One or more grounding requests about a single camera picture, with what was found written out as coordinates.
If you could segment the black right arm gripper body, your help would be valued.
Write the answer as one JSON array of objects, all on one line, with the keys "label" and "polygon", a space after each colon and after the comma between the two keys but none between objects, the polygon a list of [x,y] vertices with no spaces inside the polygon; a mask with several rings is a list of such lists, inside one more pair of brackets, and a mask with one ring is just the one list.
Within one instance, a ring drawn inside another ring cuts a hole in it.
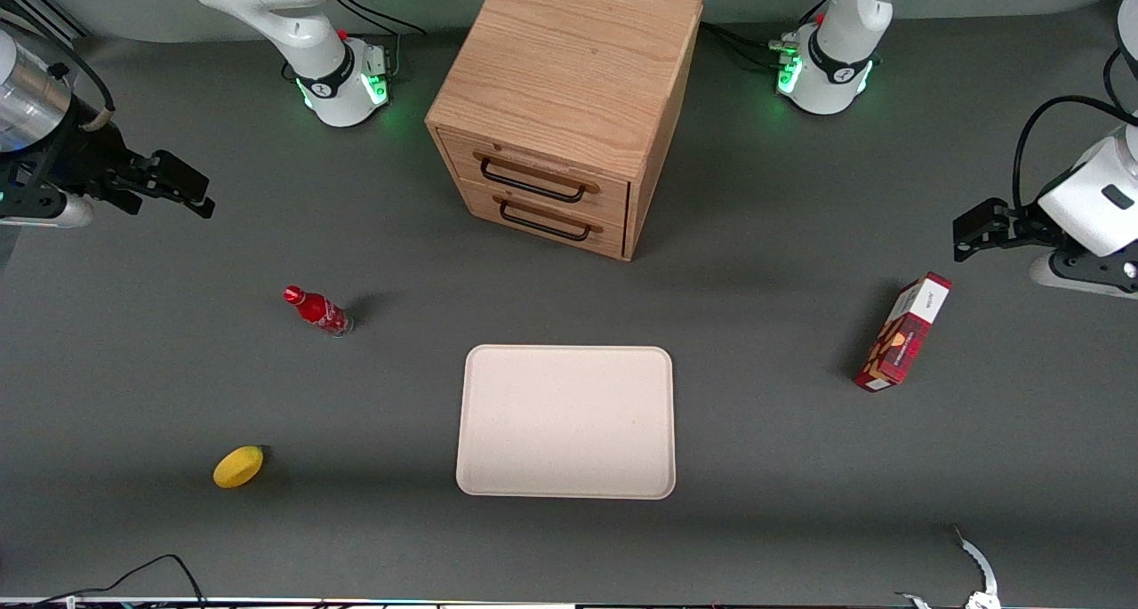
[{"label": "black right arm gripper body", "polygon": [[64,123],[40,140],[3,127],[3,220],[92,220],[89,186],[133,188],[137,155],[114,125]]}]

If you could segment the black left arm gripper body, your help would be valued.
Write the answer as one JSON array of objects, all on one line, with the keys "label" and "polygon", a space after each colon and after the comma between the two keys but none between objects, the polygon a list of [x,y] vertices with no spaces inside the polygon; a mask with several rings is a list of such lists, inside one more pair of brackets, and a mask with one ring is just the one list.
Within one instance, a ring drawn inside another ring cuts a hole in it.
[{"label": "black left arm gripper body", "polygon": [[1005,216],[1009,220],[1009,234],[1003,242],[1004,249],[1045,247],[1057,250],[1069,242],[1065,229],[1038,203],[1014,204],[1005,208]]}]

